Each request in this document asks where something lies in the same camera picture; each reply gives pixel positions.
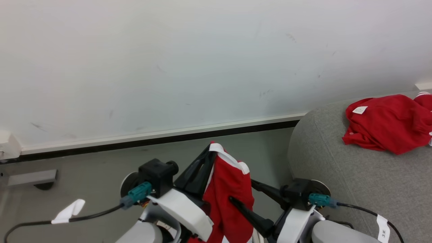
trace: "white clothing tag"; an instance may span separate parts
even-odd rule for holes
[[[388,243],[388,238],[390,238],[390,228],[387,225],[387,219],[378,214],[377,223],[379,226],[378,241],[381,243]]]
[[[359,106],[355,110],[353,110],[353,113],[363,114],[363,112],[365,112],[366,108],[367,108],[367,106]]]
[[[60,213],[58,213],[57,217],[51,220],[51,224],[69,223],[70,217],[72,217],[72,215],[78,215],[85,203],[86,201],[82,199],[76,200],[71,205],[63,209]]]

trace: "white cable label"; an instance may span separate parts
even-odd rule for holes
[[[366,108],[367,108],[367,106],[359,106],[355,110],[353,110],[353,113],[363,114],[363,112],[365,112]]]
[[[390,228],[387,225],[387,219],[378,214],[377,223],[379,226],[378,241],[381,243],[388,243],[388,238],[390,238]]]

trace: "gray fabric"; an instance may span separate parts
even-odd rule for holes
[[[345,145],[341,139],[349,125],[345,109],[354,101],[315,109],[297,124],[288,149],[293,177],[322,181],[340,202],[377,212],[399,229],[405,242],[430,242],[432,147],[397,156]],[[325,208],[323,214],[348,221],[372,237],[378,236],[376,217],[365,212]],[[390,242],[399,242],[393,230]]]

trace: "black wire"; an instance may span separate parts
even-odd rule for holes
[[[355,206],[355,205],[351,205],[351,204],[346,204],[346,203],[342,203],[342,202],[338,202],[337,205],[338,205],[338,206],[342,206],[342,207],[355,208],[355,209],[358,209],[358,210],[364,211],[364,212],[366,212],[366,213],[370,213],[370,214],[372,214],[372,215],[374,215],[374,216],[376,216],[376,217],[378,216],[377,213],[375,213],[375,212],[373,212],[373,211],[371,211],[371,210],[369,210],[369,209],[359,207],[359,206]],[[403,239],[402,239],[402,236],[400,235],[400,233],[399,233],[399,231],[397,230],[396,226],[395,226],[394,224],[392,224],[392,223],[391,223],[390,221],[388,221],[388,220],[387,220],[387,224],[390,225],[390,227],[392,227],[393,230],[396,232],[397,237],[399,237],[400,242],[401,242],[401,243],[404,243],[404,241],[403,241]]]
[[[97,214],[92,214],[92,215],[88,215],[88,216],[83,216],[83,217],[76,217],[76,218],[71,218],[69,219],[69,222],[77,222],[77,221],[83,221],[83,220],[88,220],[88,219],[92,219],[92,218],[96,218],[96,217],[100,217],[100,216],[104,216],[106,214],[112,213],[118,209],[120,209],[121,207],[123,207],[123,204],[120,204],[118,206],[115,206],[111,209],[108,209],[106,211],[97,213]],[[51,224],[51,221],[36,221],[36,222],[28,222],[28,223],[21,223],[21,224],[17,224],[14,227],[12,227],[10,230],[8,230],[6,232],[6,234],[4,235],[4,239],[3,242],[7,243],[7,238],[8,236],[16,229],[18,229],[19,227],[24,227],[24,226],[34,226],[34,225],[44,225],[44,224]]]
[[[333,221],[333,222],[338,223],[338,224],[348,225],[351,229],[355,230],[355,229],[354,229],[354,226],[353,226],[351,223],[349,223],[349,222],[345,222],[345,221],[337,221],[337,220],[330,220],[330,221]]]

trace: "black rubber foot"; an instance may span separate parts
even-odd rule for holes
[[[49,189],[51,189],[51,187],[53,187],[53,185],[54,182],[48,182],[48,183],[36,184],[34,186],[39,190],[48,191]]]

